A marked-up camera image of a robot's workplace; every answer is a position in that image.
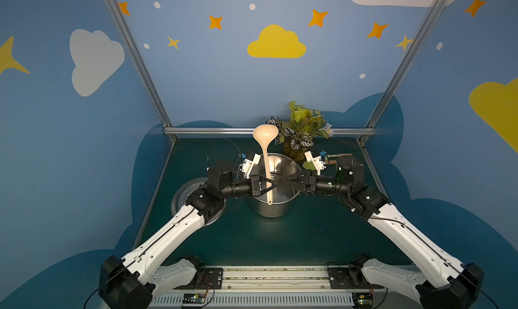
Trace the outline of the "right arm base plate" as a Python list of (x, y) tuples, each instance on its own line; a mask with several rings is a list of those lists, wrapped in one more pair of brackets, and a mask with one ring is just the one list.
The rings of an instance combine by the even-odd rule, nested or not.
[(372, 285), (368, 283), (364, 277), (360, 267), (353, 266), (341, 266), (336, 264), (327, 264), (326, 270), (329, 277), (330, 287), (332, 289), (370, 289), (373, 287), (375, 290), (383, 289), (383, 286)]

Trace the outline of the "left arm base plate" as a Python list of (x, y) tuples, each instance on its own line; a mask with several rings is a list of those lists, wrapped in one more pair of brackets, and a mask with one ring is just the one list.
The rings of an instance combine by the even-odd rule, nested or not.
[(209, 267), (198, 270), (194, 279), (185, 286), (179, 286), (177, 290), (202, 290), (208, 286), (212, 286), (216, 290), (220, 290), (223, 284), (224, 270), (221, 267)]

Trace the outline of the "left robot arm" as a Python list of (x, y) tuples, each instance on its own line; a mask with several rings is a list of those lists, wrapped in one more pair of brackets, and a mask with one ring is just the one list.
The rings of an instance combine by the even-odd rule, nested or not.
[(121, 259), (110, 256), (101, 266), (98, 295), (109, 308), (148, 308), (180, 286), (201, 285), (204, 265), (195, 257), (168, 267), (162, 263), (194, 232), (223, 212), (231, 197), (259, 197), (278, 185), (266, 176), (235, 179), (232, 173), (208, 178), (158, 232)]

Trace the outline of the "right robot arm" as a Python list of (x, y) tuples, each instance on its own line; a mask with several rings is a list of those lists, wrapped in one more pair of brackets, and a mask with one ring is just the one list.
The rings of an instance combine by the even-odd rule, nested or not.
[(356, 171), (345, 170), (332, 178), (304, 170), (285, 181), (306, 194), (338, 195), (352, 213), (384, 234), (417, 267), (410, 271), (367, 256), (356, 267), (368, 283), (396, 291), (423, 308), (470, 308), (477, 300), (483, 270), (474, 263), (463, 264), (437, 246)]

